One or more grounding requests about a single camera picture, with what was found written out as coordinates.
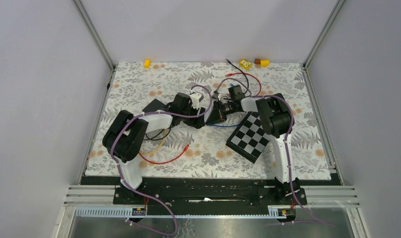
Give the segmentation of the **black router box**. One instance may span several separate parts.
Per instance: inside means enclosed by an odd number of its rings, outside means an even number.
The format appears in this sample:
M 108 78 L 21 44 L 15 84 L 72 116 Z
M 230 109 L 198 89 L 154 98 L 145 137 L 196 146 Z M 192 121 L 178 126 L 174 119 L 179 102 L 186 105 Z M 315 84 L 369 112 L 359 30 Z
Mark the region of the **black router box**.
M 165 110 L 169 107 L 169 104 L 165 104 L 158 99 L 153 99 L 147 106 L 145 106 L 142 111 L 144 113 L 155 112 L 158 110 Z

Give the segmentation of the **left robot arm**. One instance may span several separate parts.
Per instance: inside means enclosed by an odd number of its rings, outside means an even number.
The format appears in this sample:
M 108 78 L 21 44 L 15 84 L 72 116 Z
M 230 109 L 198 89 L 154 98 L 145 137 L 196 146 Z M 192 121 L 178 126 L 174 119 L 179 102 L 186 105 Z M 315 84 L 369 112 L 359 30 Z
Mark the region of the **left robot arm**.
M 171 129 L 180 123 L 199 129 L 205 126 L 205 116 L 209 108 L 201 106 L 203 94 L 192 92 L 178 93 L 170 103 L 152 100 L 142 114 L 134 115 L 122 110 L 114 119 L 102 140 L 103 146 L 116 162 L 121 183 L 127 188 L 125 198 L 133 204 L 140 203 L 144 191 L 141 171 L 137 166 L 144 137 L 148 132 Z

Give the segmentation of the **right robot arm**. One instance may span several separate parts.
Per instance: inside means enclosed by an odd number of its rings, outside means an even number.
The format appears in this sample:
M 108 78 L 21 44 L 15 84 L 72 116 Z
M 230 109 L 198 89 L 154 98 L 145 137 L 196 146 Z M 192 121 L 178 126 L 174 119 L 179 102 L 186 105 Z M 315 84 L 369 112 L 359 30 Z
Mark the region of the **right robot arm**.
M 254 163 L 268 145 L 272 146 L 276 162 L 275 198 L 287 204 L 300 189 L 299 180 L 291 169 L 291 132 L 294 125 L 292 111 L 281 94 L 266 97 L 246 96 L 241 86 L 228 89 L 230 98 L 222 102 L 215 95 L 213 108 L 206 119 L 207 125 L 223 123 L 228 115 L 246 112 L 226 141 L 232 150 Z

